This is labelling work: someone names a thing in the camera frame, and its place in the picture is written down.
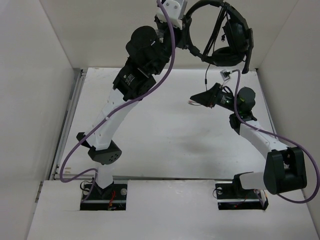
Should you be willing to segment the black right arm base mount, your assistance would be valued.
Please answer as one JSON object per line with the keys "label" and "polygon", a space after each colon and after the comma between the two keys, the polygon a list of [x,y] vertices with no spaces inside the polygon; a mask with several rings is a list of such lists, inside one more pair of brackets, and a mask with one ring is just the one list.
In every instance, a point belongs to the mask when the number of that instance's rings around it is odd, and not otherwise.
{"label": "black right arm base mount", "polygon": [[212,192],[221,211],[262,210],[269,206],[269,200],[264,190],[235,190],[231,181],[218,181]]}

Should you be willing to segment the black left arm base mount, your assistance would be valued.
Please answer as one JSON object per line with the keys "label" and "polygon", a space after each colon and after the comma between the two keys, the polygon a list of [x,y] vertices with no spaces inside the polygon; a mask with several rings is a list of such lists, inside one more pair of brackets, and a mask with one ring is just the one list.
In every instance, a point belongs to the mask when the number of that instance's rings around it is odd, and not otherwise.
{"label": "black left arm base mount", "polygon": [[92,182],[83,181],[80,184],[82,191],[81,211],[125,211],[127,207],[128,182],[116,179],[106,189],[94,186],[88,196]]}

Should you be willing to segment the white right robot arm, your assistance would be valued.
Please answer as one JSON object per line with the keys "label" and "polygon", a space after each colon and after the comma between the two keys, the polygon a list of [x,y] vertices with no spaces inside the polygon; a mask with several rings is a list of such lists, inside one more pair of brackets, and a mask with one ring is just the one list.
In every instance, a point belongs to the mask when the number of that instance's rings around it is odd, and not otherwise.
{"label": "white right robot arm", "polygon": [[262,172],[243,172],[233,177],[232,193],[243,197],[250,190],[267,190],[273,195],[300,190],[307,186],[304,153],[299,147],[289,147],[274,136],[263,132],[252,109],[256,94],[249,87],[233,94],[228,87],[216,83],[211,89],[195,94],[190,100],[201,106],[220,106],[232,111],[231,128],[250,142],[265,159]]}

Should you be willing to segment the black over-ear headphones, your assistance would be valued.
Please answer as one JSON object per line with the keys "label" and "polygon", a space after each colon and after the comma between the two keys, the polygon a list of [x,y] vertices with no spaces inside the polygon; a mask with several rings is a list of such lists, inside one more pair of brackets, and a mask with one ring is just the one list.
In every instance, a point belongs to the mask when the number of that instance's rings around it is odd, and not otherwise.
{"label": "black over-ear headphones", "polygon": [[[215,22],[210,38],[201,52],[192,42],[190,26],[192,15],[195,11],[205,6],[219,8],[219,14]],[[250,69],[250,61],[254,48],[253,29],[248,26],[246,19],[228,2],[224,0],[199,0],[185,14],[186,46],[189,52],[201,59],[202,62],[216,67],[233,67],[244,62],[242,74],[247,74]],[[212,50],[220,30],[223,30],[221,41],[227,41],[228,46]]]}

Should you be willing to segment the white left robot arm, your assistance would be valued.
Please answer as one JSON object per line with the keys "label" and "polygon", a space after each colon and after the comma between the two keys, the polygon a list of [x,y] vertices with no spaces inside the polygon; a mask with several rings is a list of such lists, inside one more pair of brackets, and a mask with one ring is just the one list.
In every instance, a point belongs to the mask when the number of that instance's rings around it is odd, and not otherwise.
{"label": "white left robot arm", "polygon": [[191,18],[182,18],[178,28],[155,17],[157,29],[141,26],[131,35],[125,48],[127,61],[112,83],[106,105],[93,126],[80,132],[79,144],[88,148],[89,157],[98,164],[94,176],[94,192],[100,198],[111,195],[114,182],[113,164],[122,154],[113,136],[128,113],[146,96],[154,92],[169,76],[176,48],[189,47]]}

